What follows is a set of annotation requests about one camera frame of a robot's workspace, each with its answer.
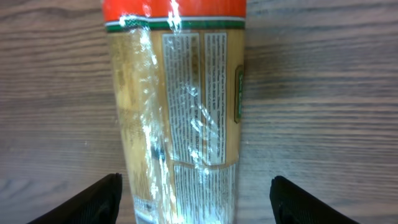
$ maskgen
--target tan packaging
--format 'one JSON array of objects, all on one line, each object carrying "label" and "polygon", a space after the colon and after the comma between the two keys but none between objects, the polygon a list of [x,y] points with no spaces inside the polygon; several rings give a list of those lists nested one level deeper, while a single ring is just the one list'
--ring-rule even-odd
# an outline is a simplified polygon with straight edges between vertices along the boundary
[{"label": "tan packaging", "polygon": [[231,223],[244,31],[108,37],[137,221]]}]

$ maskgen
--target plastic wrapper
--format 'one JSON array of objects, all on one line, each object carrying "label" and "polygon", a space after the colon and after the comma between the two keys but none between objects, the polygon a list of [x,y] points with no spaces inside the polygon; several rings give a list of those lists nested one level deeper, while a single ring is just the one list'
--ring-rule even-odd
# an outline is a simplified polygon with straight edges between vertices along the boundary
[{"label": "plastic wrapper", "polygon": [[245,0],[104,0],[137,223],[232,223]]}]

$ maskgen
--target black object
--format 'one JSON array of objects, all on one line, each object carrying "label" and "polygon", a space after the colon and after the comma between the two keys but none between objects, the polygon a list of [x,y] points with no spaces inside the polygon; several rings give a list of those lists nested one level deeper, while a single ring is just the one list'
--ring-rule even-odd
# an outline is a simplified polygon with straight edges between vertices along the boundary
[{"label": "black object", "polygon": [[285,177],[272,180],[269,197],[276,224],[358,224]]},{"label": "black object", "polygon": [[29,224],[115,224],[122,187],[122,175],[109,174]]}]

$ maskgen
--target wooden table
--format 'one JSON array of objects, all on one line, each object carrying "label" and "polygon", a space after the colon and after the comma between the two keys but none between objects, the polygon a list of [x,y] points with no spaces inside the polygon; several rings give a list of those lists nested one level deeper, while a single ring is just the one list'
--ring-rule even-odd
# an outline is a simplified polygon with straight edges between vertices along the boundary
[{"label": "wooden table", "polygon": [[[0,223],[111,172],[134,223],[99,0],[0,2]],[[238,223],[284,175],[361,223],[398,223],[398,1],[249,0]]]}]

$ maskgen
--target white label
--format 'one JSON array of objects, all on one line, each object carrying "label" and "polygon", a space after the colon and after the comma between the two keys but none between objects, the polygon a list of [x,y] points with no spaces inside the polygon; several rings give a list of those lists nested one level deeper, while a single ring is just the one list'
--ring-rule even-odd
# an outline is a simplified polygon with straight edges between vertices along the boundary
[{"label": "white label", "polygon": [[181,223],[232,223],[236,165],[224,169],[174,166],[177,215]]},{"label": "white label", "polygon": [[133,198],[137,224],[151,224],[153,221],[151,213],[156,209],[154,203],[148,200],[141,199],[137,195],[134,195]]},{"label": "white label", "polygon": [[205,34],[206,159],[225,164],[226,157],[226,33]]},{"label": "white label", "polygon": [[163,55],[175,161],[202,157],[199,34],[164,34]]}]

